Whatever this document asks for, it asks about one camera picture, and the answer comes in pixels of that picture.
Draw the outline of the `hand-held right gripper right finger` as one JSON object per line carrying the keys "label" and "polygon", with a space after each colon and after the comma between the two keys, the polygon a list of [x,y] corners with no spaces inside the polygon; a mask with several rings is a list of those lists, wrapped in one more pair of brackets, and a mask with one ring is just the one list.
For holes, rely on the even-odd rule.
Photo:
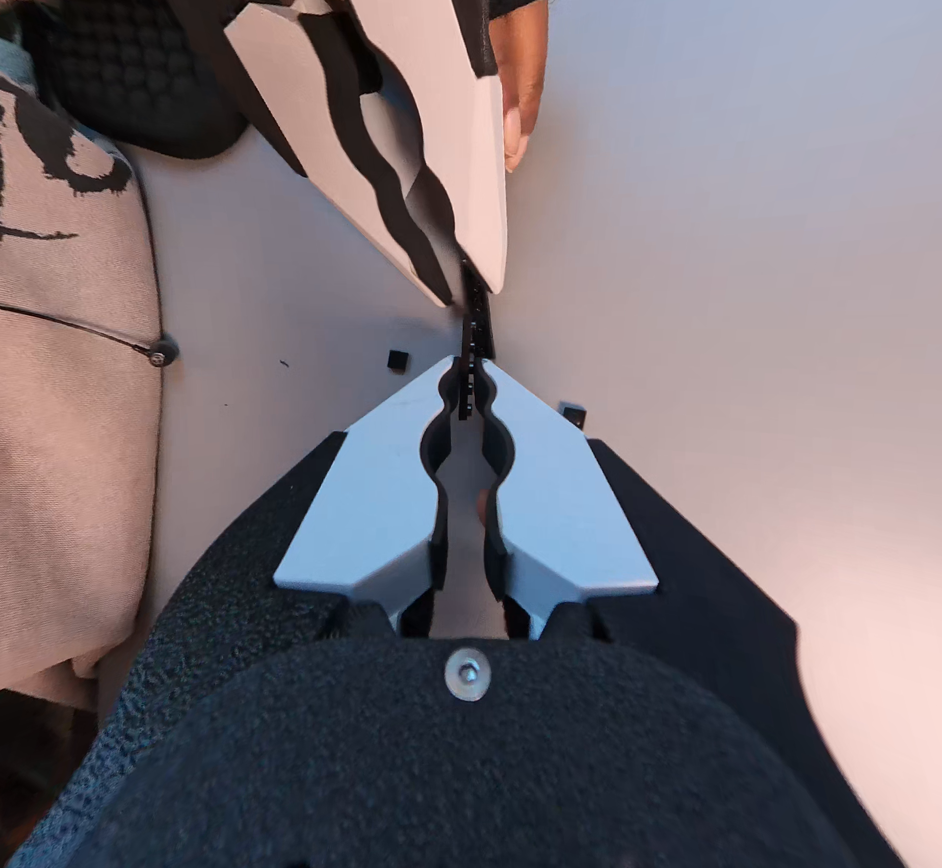
{"label": "hand-held right gripper right finger", "polygon": [[560,604],[650,595],[658,578],[588,439],[492,360],[476,375],[484,566],[509,637],[537,639]]}

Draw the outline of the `person's left hand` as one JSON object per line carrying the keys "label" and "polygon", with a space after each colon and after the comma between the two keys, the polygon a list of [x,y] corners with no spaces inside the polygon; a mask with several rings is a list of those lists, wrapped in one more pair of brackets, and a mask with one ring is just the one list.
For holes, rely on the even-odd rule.
{"label": "person's left hand", "polygon": [[549,0],[536,0],[490,21],[503,97],[504,165],[523,159],[536,128],[548,62]]}

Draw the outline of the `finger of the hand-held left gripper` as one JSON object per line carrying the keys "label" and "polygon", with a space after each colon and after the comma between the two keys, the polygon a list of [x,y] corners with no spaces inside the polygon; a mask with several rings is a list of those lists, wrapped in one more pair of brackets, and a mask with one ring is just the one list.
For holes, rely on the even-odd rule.
{"label": "finger of the hand-held left gripper", "polygon": [[409,90],[422,160],[407,212],[445,274],[463,254],[490,293],[504,285],[508,226],[503,94],[490,0],[349,0],[365,35]]}
{"label": "finger of the hand-held left gripper", "polygon": [[359,70],[338,15],[250,3],[225,34],[306,177],[430,300],[450,306],[430,240],[367,131]]}

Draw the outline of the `black drawstring with bead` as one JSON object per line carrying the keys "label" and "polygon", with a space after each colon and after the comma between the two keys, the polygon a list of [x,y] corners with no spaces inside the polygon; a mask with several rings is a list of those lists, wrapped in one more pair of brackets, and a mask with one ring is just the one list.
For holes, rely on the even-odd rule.
{"label": "black drawstring with bead", "polygon": [[175,340],[164,333],[161,333],[154,341],[139,342],[131,340],[124,334],[106,331],[83,321],[56,317],[33,309],[2,304],[1,311],[11,315],[42,320],[71,330],[84,332],[111,343],[120,344],[134,353],[144,356],[149,364],[155,368],[170,367],[180,356],[180,349]]}

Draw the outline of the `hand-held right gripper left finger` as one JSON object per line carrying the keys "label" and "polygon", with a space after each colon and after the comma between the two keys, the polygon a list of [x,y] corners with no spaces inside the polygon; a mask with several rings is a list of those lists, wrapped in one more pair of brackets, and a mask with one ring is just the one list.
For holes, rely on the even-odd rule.
{"label": "hand-held right gripper left finger", "polygon": [[428,632],[446,572],[438,471],[456,404],[457,358],[447,357],[347,428],[274,571],[278,588],[376,603],[397,632]]}

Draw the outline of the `long black lego plate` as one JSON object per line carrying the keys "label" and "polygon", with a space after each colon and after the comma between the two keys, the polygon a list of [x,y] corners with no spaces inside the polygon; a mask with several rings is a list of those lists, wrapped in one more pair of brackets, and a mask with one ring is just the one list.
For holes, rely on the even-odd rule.
{"label": "long black lego plate", "polygon": [[473,415],[480,360],[487,356],[486,335],[481,320],[469,315],[463,324],[462,350],[458,357],[458,419],[467,421]]}
{"label": "long black lego plate", "polygon": [[496,349],[491,320],[489,290],[476,268],[461,259],[464,292],[463,354],[494,360]]}

